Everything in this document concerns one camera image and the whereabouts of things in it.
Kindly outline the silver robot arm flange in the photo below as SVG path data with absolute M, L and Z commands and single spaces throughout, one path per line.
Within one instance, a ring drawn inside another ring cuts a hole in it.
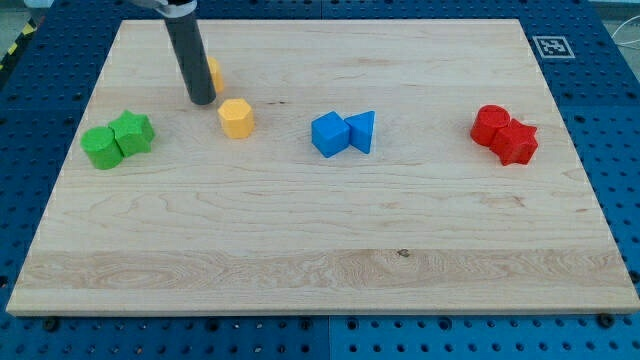
M 129 0 L 132 4 L 152 9 L 165 18 L 180 18 L 191 14 L 197 7 L 197 0 Z

